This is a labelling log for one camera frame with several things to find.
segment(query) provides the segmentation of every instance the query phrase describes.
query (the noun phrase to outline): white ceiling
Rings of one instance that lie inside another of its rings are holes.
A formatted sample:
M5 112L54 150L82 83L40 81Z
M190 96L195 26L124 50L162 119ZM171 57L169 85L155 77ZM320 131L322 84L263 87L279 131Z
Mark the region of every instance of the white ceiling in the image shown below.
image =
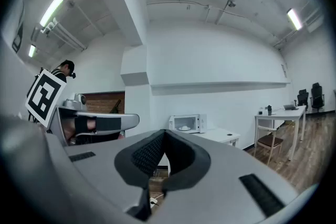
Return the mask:
M39 35L37 53L29 58L30 35L43 13L53 0L25 0L24 48L20 56L36 66L50 68L73 49L52 34ZM85 19L76 7L69 7L66 0L55 17L61 24L84 45L101 34ZM87 16L105 34L118 29L103 0L73 0ZM214 24L228 0L146 0L148 16L156 20L198 20ZM220 25L234 27L259 37L274 46L283 41L295 28L287 16L287 11L294 8L304 21L319 7L315 0L234 0L235 7L227 7L219 21Z

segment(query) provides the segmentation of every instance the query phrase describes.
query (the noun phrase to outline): fluorescent light fixture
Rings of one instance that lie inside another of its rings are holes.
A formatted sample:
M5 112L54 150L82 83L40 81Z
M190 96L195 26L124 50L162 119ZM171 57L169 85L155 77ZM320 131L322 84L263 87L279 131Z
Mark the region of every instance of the fluorescent light fixture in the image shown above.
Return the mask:
M35 46L34 45L31 45L30 46L30 50L29 50L29 57L33 57L33 55L34 55L34 52L35 52Z
M63 2L63 0L54 0L51 5L48 7L47 11L44 13L40 24L45 27L47 22L49 21L49 18L52 16L54 11L57 9L57 7Z
M295 11L293 9L290 9L288 12L287 12L289 18L292 20L293 24L295 25L296 27L296 30L300 30L302 25L301 25L301 22L298 18L298 16L296 15Z

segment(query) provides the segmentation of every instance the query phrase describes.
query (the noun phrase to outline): white desk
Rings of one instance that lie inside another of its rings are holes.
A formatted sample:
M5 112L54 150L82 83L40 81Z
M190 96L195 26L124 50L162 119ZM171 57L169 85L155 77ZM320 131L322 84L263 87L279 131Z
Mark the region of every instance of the white desk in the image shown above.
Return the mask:
M297 106L298 110L277 110L274 111L275 115L269 116L268 114L263 115L256 115L256 133L255 133L255 140L254 140L254 147L257 146L257 133L258 133L258 122L259 120L281 120L281 121L295 121L295 131L294 131L294 139L292 148L289 154L289 160L293 159L296 142L298 139L298 132L299 132L299 119L303 115L303 123L302 123L302 132L301 132L301 141L303 140L303 135L305 133L305 124L306 124L306 106Z
M208 130L206 133L196 133L194 134L199 137L203 137L212 141L224 143L224 144L230 144L232 143L232 146L236 146L236 142L238 141L240 134L236 134L233 132L230 132L226 129L217 128L213 130Z

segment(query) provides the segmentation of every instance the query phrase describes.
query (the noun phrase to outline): black office chair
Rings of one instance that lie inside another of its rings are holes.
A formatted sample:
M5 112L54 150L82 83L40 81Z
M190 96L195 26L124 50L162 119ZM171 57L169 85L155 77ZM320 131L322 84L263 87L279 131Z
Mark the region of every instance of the black office chair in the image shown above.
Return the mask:
M296 104L296 100L295 101L295 106L302 106L305 105L306 106L306 111L308 109L308 96L309 96L309 92L307 92L306 89L304 90L300 90L299 94L298 94L298 104Z
M320 86L318 83L314 83L313 88L311 89L311 95L311 107L317 109L317 112L319 112L320 108L324 106L324 94L322 94L322 86Z

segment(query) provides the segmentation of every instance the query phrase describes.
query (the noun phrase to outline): laptop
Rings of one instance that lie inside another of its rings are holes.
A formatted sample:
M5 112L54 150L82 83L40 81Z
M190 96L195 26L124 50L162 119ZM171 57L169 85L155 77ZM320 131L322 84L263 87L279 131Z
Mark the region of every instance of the laptop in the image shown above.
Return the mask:
M285 104L283 107L285 108L285 110L298 110L298 108L295 107L295 105L293 104Z

